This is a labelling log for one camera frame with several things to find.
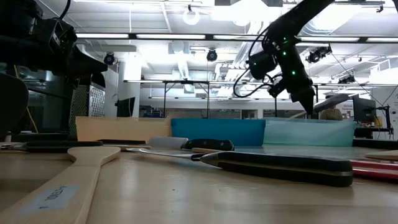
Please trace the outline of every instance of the wooden spatula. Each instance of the wooden spatula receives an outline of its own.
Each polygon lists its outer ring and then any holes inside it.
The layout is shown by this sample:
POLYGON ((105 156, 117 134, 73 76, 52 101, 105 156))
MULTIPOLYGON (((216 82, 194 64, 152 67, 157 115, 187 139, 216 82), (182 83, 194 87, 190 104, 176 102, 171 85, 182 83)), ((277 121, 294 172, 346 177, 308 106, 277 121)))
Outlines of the wooden spatula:
POLYGON ((75 162, 0 213, 0 223, 86 223, 101 166, 119 153, 118 147, 69 149, 75 162))
POLYGON ((387 161, 398 161, 398 150, 368 153, 365 157, 387 161))

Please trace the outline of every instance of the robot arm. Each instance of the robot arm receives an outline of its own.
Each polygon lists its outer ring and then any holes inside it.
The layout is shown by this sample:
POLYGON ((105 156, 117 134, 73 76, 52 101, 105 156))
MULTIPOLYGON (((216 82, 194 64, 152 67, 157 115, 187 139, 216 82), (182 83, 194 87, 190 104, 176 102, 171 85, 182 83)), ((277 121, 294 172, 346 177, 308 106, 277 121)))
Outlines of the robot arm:
POLYGON ((312 80, 305 72, 295 44, 302 27, 320 13, 334 0, 303 0, 292 10, 269 25, 262 41, 264 51, 249 56, 249 68, 252 76, 262 80, 267 72, 279 64, 282 79, 268 92, 276 96, 284 90, 290 93, 293 102, 299 101, 308 114, 313 112, 312 80))

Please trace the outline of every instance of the blue bin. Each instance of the blue bin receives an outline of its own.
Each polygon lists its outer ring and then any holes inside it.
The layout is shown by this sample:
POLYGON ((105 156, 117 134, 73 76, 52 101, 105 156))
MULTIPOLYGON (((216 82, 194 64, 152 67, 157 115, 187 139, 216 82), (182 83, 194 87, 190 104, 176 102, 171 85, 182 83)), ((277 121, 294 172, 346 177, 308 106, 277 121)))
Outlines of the blue bin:
POLYGON ((196 119, 171 120, 172 136, 188 139, 228 139, 235 146, 261 146, 264 140, 264 120, 196 119))
POLYGON ((353 144, 352 121, 266 118, 264 144, 293 146, 341 146, 353 144))

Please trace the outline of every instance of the ceiling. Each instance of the ceiling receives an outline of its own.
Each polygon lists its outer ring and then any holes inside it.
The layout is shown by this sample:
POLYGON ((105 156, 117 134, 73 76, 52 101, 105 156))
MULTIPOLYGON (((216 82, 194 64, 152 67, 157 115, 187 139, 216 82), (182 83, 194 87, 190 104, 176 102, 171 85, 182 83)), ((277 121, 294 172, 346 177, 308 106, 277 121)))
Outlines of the ceiling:
MULTIPOLYGON (((46 18, 61 14, 66 0, 36 0, 43 8, 46 18)), ((77 32, 155 32, 155 33, 194 33, 194 34, 247 34, 250 25, 237 26, 233 21, 212 20, 214 0, 203 1, 200 7, 192 6, 200 11, 200 20, 196 25, 188 25, 183 20, 186 4, 176 5, 165 3, 138 4, 109 4, 103 2, 76 2, 72 1, 65 20, 73 25, 77 32)), ((398 13, 391 0, 385 0, 384 10, 377 13, 378 6, 362 7, 330 35, 379 35, 395 36, 398 34, 398 13)), ((268 14, 276 11, 274 7, 268 9, 268 14)), ((336 12, 333 16, 339 17, 347 12, 336 12)), ((324 20, 325 26, 331 17, 324 20)), ((169 54, 170 41, 148 40, 98 40, 85 43, 90 47, 97 45, 135 45, 142 54, 144 66, 143 75, 170 74, 178 70, 177 60, 169 54)), ((221 61, 234 60, 239 52, 241 42, 189 42, 191 46, 215 48, 221 61)), ((354 69, 358 75, 369 75, 369 68, 384 61, 387 57, 398 55, 398 45, 394 44, 332 44, 333 54, 344 68, 331 55, 322 61, 308 65, 305 62, 310 76, 331 77, 354 69)), ((311 49, 300 49, 303 57, 311 49)), ((198 52, 187 58, 190 70, 214 71, 216 63, 207 62, 206 54, 198 52)))

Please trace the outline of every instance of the computer monitor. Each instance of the computer monitor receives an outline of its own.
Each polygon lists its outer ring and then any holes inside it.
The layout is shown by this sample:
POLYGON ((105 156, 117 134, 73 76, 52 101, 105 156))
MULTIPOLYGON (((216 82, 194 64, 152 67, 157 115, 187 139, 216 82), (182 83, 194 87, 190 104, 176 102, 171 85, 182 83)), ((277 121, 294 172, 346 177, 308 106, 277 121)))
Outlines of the computer monitor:
POLYGON ((376 117, 376 102, 374 100, 353 97, 354 120, 360 122, 374 122, 376 117))
POLYGON ((116 103, 116 106, 118 106, 118 117, 130 117, 134 109, 135 100, 135 97, 125 100, 118 100, 116 103))

